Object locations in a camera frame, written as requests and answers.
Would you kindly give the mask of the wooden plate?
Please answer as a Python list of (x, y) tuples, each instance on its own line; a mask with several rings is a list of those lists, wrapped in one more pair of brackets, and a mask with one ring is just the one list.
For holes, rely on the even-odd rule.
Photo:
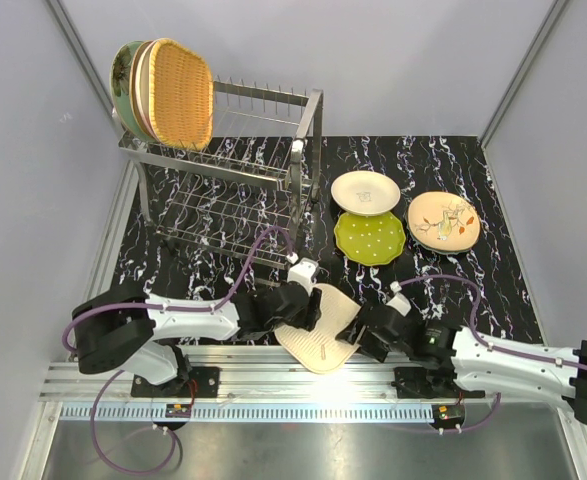
[(170, 38), (154, 42), (149, 58), (149, 117), (157, 140), (201, 151), (213, 131), (213, 78), (206, 61)]

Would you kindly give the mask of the cream and pink plate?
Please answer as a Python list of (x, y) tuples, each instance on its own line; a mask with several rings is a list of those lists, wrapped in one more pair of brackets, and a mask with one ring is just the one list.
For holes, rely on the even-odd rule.
[(137, 67), (135, 70), (136, 106), (142, 120), (142, 128), (157, 142), (157, 137), (150, 120), (150, 55), (155, 41), (148, 41), (142, 45)]

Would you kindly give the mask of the mint green flower plate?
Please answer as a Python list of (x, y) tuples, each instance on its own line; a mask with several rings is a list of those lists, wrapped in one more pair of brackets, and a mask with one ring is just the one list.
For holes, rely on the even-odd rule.
[(130, 75), (134, 55), (142, 45), (133, 41), (123, 45), (117, 52), (110, 70), (110, 91), (117, 116), (122, 125), (133, 135), (142, 138), (130, 100)]

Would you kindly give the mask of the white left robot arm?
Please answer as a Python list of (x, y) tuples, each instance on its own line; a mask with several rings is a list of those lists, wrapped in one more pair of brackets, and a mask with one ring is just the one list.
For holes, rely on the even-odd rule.
[(273, 289), (236, 293), (228, 301), (170, 299), (127, 283), (76, 307), (65, 331), (84, 375), (130, 372), (167, 397), (182, 394), (191, 366), (169, 340), (181, 338), (248, 342), (280, 326), (315, 328), (321, 290), (287, 282)]

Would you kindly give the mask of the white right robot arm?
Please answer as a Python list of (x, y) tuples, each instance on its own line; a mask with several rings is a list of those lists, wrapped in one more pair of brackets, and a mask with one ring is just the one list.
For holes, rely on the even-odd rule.
[(428, 370), (427, 388), (438, 397), (457, 389), (513, 395), (568, 410), (587, 425), (587, 340), (578, 348), (521, 343), (374, 303), (362, 306), (336, 339), (380, 363), (391, 352), (406, 355)]

